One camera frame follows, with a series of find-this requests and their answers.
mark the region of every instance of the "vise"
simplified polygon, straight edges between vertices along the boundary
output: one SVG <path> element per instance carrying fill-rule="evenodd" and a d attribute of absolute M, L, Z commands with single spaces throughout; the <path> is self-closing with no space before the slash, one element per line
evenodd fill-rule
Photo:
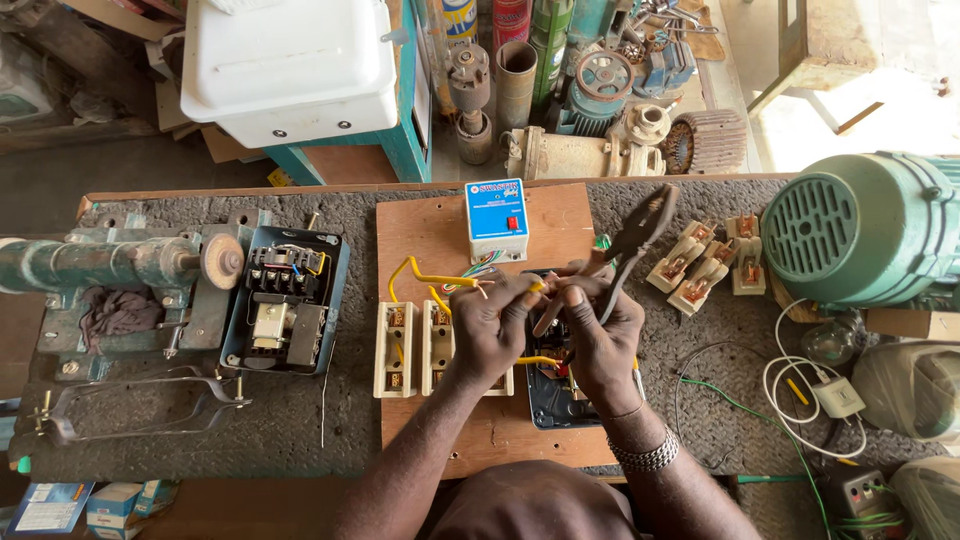
<path fill-rule="evenodd" d="M 686 41 L 668 41 L 662 51 L 652 52 L 636 67 L 634 94 L 643 98 L 660 98 L 690 80 L 697 71 L 690 45 Z"/>
<path fill-rule="evenodd" d="M 147 228 L 140 214 L 104 214 L 97 227 L 75 229 L 65 242 L 2 238 L 0 292 L 46 293 L 36 350 L 58 357 L 57 380 L 99 380 L 115 360 L 217 350 L 253 229 L 269 225 L 272 217 L 267 210 L 245 209 L 230 214 L 226 224 Z M 81 321 L 91 311 L 84 294 L 97 286 L 152 294 L 150 300 L 162 306 L 162 322 L 99 335 L 93 354 Z"/>

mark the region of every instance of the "bracelet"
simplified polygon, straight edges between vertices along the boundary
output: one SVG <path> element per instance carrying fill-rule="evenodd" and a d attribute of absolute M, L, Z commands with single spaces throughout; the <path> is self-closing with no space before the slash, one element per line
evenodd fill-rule
<path fill-rule="evenodd" d="M 666 438 L 659 447 L 644 454 L 632 454 L 611 442 L 607 437 L 607 444 L 610 445 L 610 451 L 620 462 L 623 471 L 626 473 L 653 473 L 669 465 L 680 452 L 680 441 L 677 435 L 670 428 L 666 429 Z"/>

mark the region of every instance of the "white cable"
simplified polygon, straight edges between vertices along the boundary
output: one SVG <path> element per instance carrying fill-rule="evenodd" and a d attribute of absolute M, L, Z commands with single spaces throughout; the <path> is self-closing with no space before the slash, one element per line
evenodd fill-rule
<path fill-rule="evenodd" d="M 775 337 L 776 340 L 777 340 L 777 347 L 780 348 L 780 352 L 783 354 L 783 356 L 780 356 L 780 357 L 778 357 L 778 358 L 774 358 L 774 359 L 770 360 L 769 362 L 767 362 L 767 365 L 763 368 L 763 379 L 762 379 L 762 382 L 763 382 L 763 393 L 766 395 L 767 401 L 770 402 L 770 405 L 773 406 L 774 411 L 777 413 L 777 416 L 780 417 L 780 422 L 783 424 L 783 427 L 784 427 L 795 439 L 797 439 L 798 441 L 804 443 L 805 446 L 807 446 L 808 448 L 810 448 L 810 449 L 812 449 L 812 450 L 815 450 L 815 451 L 817 451 L 817 452 L 819 452 L 819 453 L 821 453 L 821 454 L 829 455 L 829 456 L 831 456 L 831 457 L 842 457 L 842 458 L 855 457 L 855 456 L 859 455 L 860 453 L 862 453 L 862 452 L 864 451 L 864 449 L 867 448 L 867 431 L 863 428 L 863 421 L 860 419 L 860 415 L 859 415 L 859 414 L 856 415 L 856 422 L 857 422 L 857 425 L 860 426 L 860 435 L 861 435 L 861 437 L 862 437 L 863 440 L 861 441 L 859 448 L 857 448 L 855 451 L 853 451 L 853 452 L 851 452 L 851 453 L 849 453 L 849 454 L 837 454 L 837 453 L 834 453 L 834 452 L 830 452 L 830 451 L 828 451 L 828 450 L 824 450 L 824 449 L 822 449 L 822 448 L 820 448 L 820 447 L 818 447 L 818 446 L 815 446 L 813 443 L 811 443 L 811 442 L 803 439 L 802 437 L 800 437 L 800 436 L 799 436 L 795 431 L 793 431 L 793 430 L 790 428 L 790 426 L 787 424 L 787 421 L 793 422 L 793 423 L 795 423 L 795 424 L 807 424 L 807 423 L 809 423 L 809 422 L 812 422 L 814 419 L 817 418 L 817 416 L 820 415 L 820 400 L 817 399 L 817 394 L 816 394 L 815 392 L 813 392 L 813 386 L 810 384 L 810 381 L 807 380 L 807 378 L 804 376 L 804 373 L 803 373 L 802 371 L 800 371 L 800 368 L 797 367 L 797 366 L 799 366 L 800 364 L 809 364 L 809 365 L 812 366 L 813 369 L 817 372 L 817 376 L 818 376 L 818 377 L 820 378 L 820 380 L 823 381 L 823 382 L 829 382 L 829 376 L 827 375 L 827 373 L 824 372 L 824 369 L 825 369 L 825 368 L 826 368 L 827 370 L 830 370 L 830 372 L 833 373 L 833 375 L 835 375 L 836 377 L 840 377 L 840 374 L 837 373 L 836 370 L 834 370 L 833 368 L 831 368 L 831 367 L 829 367 L 829 366 L 817 364 L 816 362 L 811 361 L 809 358 L 804 358 L 804 357 L 802 357 L 802 356 L 790 356 L 790 355 L 788 355 L 788 354 L 786 353 L 786 351 L 783 349 L 783 345 L 780 343 L 780 321 L 783 320 L 783 315 L 785 315 L 786 312 L 790 310 L 790 308 L 792 308 L 793 306 L 796 306 L 796 305 L 799 304 L 800 302 L 804 302 L 804 301 L 806 301 L 806 298 L 801 298 L 800 300 L 794 302 L 793 304 L 790 304 L 789 306 L 785 307 L 785 308 L 783 309 L 783 311 L 780 312 L 780 316 L 777 317 L 777 324 L 774 326 L 774 337 Z M 783 361 L 783 360 L 786 360 L 786 362 L 787 362 L 786 367 L 780 369 L 780 371 L 777 372 L 777 375 L 774 377 L 773 384 L 768 387 L 768 386 L 767 386 L 767 373 L 770 372 L 770 367 L 771 367 L 772 365 L 774 365 L 775 363 L 777 363 L 777 362 L 779 362 L 779 361 Z M 815 409 L 814 409 L 814 411 L 813 411 L 813 415 L 812 415 L 812 416 L 809 416 L 809 417 L 807 417 L 807 418 L 804 418 L 803 420 L 800 420 L 800 419 L 797 419 L 797 418 L 792 418 L 792 417 L 788 416 L 788 415 L 785 414 L 782 410 L 780 410 L 780 406 L 777 405 L 777 384 L 780 383 L 780 378 L 783 376 L 783 374 L 786 373 L 787 370 L 789 370 L 789 369 L 791 369 L 791 368 L 793 368 L 793 370 L 796 371 L 798 375 L 800 375 L 800 378 L 804 381 L 804 384 L 806 384 L 806 387 L 810 390 L 810 396 L 813 398 L 813 403 L 814 403 L 814 407 L 815 407 Z"/>

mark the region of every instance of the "grinding wheel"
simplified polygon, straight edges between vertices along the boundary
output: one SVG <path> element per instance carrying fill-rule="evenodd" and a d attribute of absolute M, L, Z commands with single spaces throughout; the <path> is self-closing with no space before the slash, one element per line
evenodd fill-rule
<path fill-rule="evenodd" d="M 214 234 L 200 251 L 200 270 L 218 289 L 229 290 L 237 286 L 244 263 L 240 242 L 229 234 Z"/>

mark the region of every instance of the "relay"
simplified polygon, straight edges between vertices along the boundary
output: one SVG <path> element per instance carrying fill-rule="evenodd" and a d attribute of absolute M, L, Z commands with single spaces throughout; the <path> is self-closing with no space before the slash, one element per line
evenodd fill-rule
<path fill-rule="evenodd" d="M 470 263 L 497 252 L 490 262 L 527 259 L 527 205 L 519 178 L 466 184 Z"/>

